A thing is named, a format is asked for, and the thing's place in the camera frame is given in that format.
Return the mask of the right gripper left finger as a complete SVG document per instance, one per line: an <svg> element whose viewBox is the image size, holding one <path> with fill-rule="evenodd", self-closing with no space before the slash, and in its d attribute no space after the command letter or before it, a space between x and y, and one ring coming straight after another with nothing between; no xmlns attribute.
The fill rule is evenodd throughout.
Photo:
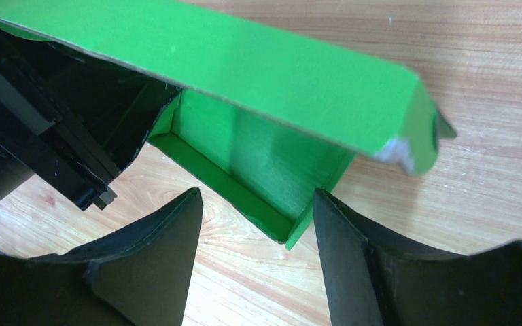
<svg viewBox="0 0 522 326"><path fill-rule="evenodd" d="M191 188L63 255L0 253L0 325L181 325L202 218Z"/></svg>

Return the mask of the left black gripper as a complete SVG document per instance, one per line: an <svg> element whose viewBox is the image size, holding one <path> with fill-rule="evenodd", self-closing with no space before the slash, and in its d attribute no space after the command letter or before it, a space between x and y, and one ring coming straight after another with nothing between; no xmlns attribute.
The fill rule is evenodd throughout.
<svg viewBox="0 0 522 326"><path fill-rule="evenodd" d="M79 209L104 209L180 91L0 25L0 200L36 175Z"/></svg>

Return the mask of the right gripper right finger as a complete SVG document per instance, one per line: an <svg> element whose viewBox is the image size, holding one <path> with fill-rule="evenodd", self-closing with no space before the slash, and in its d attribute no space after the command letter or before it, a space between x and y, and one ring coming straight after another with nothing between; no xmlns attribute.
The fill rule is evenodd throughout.
<svg viewBox="0 0 522 326"><path fill-rule="evenodd" d="M333 325L522 325L522 240L473 255L437 249L314 193Z"/></svg>

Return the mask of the green paper box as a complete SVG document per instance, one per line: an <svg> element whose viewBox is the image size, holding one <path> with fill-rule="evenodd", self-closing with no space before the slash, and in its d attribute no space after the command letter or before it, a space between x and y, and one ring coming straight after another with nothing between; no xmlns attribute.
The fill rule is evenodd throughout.
<svg viewBox="0 0 522 326"><path fill-rule="evenodd" d="M144 137L287 249L356 155L422 175L457 135L407 67L180 1L0 1L0 29L179 87Z"/></svg>

